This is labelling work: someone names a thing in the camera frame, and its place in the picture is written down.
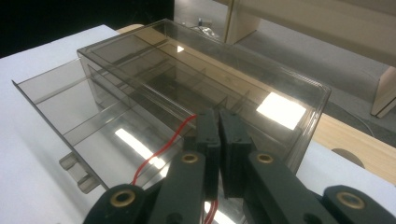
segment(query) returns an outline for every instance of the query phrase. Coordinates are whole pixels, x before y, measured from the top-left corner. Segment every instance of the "clear plastic box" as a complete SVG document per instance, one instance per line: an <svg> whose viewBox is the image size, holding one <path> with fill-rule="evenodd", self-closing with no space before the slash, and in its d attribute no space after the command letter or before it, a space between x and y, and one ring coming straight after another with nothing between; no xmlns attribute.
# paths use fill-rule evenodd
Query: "clear plastic box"
<svg viewBox="0 0 396 224"><path fill-rule="evenodd" d="M296 172L330 95L282 64L167 20L78 56L16 85L105 188L131 181L186 117L206 108L239 114L257 149ZM162 178L194 130L192 122L137 184Z"/></svg>

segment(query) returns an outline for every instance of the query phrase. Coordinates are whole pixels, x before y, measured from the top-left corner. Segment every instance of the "red wire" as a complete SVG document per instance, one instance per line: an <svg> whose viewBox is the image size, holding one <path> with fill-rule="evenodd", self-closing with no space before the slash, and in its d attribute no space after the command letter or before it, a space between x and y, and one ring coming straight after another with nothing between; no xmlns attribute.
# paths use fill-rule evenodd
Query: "red wire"
<svg viewBox="0 0 396 224"><path fill-rule="evenodd" d="M204 221L205 224L211 224L213 222L213 219L215 218L215 214L218 211L218 205L219 205L218 200L215 200L210 204L210 210L207 213L207 216Z"/></svg>
<svg viewBox="0 0 396 224"><path fill-rule="evenodd" d="M149 161L160 155L161 153L165 152L166 149L168 149L172 143L175 141L175 139L177 138L177 136L180 134L181 130L184 128L184 126L186 126L186 124L192 120L195 119L197 116L196 115L191 115L188 118L186 118L183 123L180 124L180 126L178 127L178 129L176 130L175 134L172 136L172 138L160 149L158 150L156 153L152 154L152 156L148 159L146 159L145 161L143 161L143 163L139 166L139 168L137 168L136 173L134 173L134 180L131 182L132 185L136 184L136 180L139 177L139 173L142 171L143 167L145 167L145 165L147 163L149 163Z"/></svg>
<svg viewBox="0 0 396 224"><path fill-rule="evenodd" d="M204 223L206 224L207 223L207 221L210 219L210 216L212 216L212 213L213 213L213 209L215 208L215 201L213 201L211 204L210 204L210 209L209 209L209 211L207 212L207 215L206 215L206 217L205 217L205 220L204 220Z"/></svg>

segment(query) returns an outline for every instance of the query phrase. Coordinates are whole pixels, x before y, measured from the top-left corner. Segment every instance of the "dark wall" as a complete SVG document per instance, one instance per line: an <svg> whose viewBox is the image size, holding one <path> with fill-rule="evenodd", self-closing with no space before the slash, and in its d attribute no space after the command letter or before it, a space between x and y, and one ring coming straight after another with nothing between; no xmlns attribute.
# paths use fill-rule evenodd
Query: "dark wall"
<svg viewBox="0 0 396 224"><path fill-rule="evenodd" d="M0 3L0 58L105 24L174 18L175 0L37 0Z"/></svg>

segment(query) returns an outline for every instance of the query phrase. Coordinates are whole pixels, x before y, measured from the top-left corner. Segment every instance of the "transparent acrylic container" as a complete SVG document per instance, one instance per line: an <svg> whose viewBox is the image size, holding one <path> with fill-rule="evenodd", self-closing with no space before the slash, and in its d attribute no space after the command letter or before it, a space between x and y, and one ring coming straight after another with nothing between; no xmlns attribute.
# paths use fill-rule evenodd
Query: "transparent acrylic container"
<svg viewBox="0 0 396 224"><path fill-rule="evenodd" d="M167 20L79 49L78 56L15 85L106 189L130 182L185 118L206 108L239 114L256 148L297 172L330 95L284 65ZM163 178L183 136L194 132L193 121L137 185ZM219 210L242 223L240 205L220 202Z"/></svg>

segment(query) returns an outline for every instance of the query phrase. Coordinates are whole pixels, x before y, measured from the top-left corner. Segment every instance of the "wooden panel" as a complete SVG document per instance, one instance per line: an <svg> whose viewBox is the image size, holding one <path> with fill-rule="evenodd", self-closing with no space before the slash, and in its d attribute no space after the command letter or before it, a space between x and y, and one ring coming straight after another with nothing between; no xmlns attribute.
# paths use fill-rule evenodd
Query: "wooden panel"
<svg viewBox="0 0 396 224"><path fill-rule="evenodd" d="M366 170L396 185L396 148L322 114L313 139L328 149L342 148L356 155Z"/></svg>
<svg viewBox="0 0 396 224"><path fill-rule="evenodd" d="M396 106L396 68L390 67L379 79L372 115L384 117Z"/></svg>

